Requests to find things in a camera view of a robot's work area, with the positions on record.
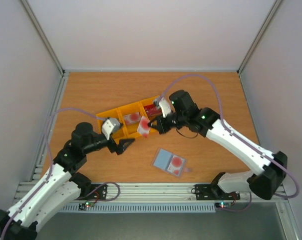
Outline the white pink-circle card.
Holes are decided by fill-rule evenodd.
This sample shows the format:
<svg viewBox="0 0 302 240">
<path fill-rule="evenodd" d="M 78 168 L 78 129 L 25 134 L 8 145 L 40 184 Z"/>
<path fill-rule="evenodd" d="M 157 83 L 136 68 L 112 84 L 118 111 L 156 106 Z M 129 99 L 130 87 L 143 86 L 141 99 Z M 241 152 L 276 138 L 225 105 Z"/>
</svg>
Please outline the white pink-circle card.
<svg viewBox="0 0 302 240">
<path fill-rule="evenodd" d="M 148 125 L 149 123 L 150 120 L 147 117 L 142 116 L 137 128 L 137 132 L 145 138 L 147 138 L 150 133 L 151 127 Z"/>
</svg>

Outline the pink leather card holder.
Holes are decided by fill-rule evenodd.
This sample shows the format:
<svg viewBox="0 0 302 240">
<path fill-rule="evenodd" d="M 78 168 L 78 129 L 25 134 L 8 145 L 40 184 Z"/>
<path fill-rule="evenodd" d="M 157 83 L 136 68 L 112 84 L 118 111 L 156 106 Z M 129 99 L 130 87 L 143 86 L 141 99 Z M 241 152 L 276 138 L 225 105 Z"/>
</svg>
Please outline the pink leather card holder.
<svg viewBox="0 0 302 240">
<path fill-rule="evenodd" d="M 192 171 L 187 167 L 187 160 L 163 148 L 158 148 L 151 166 L 177 178 Z"/>
</svg>

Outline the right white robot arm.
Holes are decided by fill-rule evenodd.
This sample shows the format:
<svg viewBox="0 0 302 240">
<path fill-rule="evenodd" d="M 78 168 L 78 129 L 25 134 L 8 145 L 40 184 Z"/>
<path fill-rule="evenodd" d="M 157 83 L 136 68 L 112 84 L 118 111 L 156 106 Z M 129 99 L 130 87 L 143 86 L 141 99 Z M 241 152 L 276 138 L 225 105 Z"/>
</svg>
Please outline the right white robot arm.
<svg viewBox="0 0 302 240">
<path fill-rule="evenodd" d="M 249 168 L 246 172 L 219 173 L 210 183 L 215 199 L 222 199 L 232 192 L 251 192 L 264 200 L 276 195 L 287 175 L 288 157 L 285 153 L 273 153 L 252 142 L 211 108 L 198 108 L 184 90 L 174 92 L 168 100 L 159 97 L 153 103 L 162 113 L 151 120 L 149 126 L 158 133 L 187 127 L 224 147 Z"/>
</svg>

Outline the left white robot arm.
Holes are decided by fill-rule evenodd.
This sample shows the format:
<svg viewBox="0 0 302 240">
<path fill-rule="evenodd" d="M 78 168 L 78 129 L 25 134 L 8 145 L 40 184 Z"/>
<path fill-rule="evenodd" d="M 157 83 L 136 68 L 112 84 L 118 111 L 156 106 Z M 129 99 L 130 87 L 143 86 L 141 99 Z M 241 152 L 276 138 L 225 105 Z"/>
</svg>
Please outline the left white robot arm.
<svg viewBox="0 0 302 240">
<path fill-rule="evenodd" d="M 112 135 L 122 124 L 115 118 L 103 122 L 96 133 L 88 122 L 81 122 L 58 152 L 51 166 L 33 188 L 8 210 L 0 209 L 0 238 L 2 240 L 34 240 L 44 225 L 66 204 L 88 198 L 93 190 L 91 180 L 78 170 L 87 155 L 108 148 L 120 155 L 134 142 L 132 138 L 116 142 Z"/>
</svg>

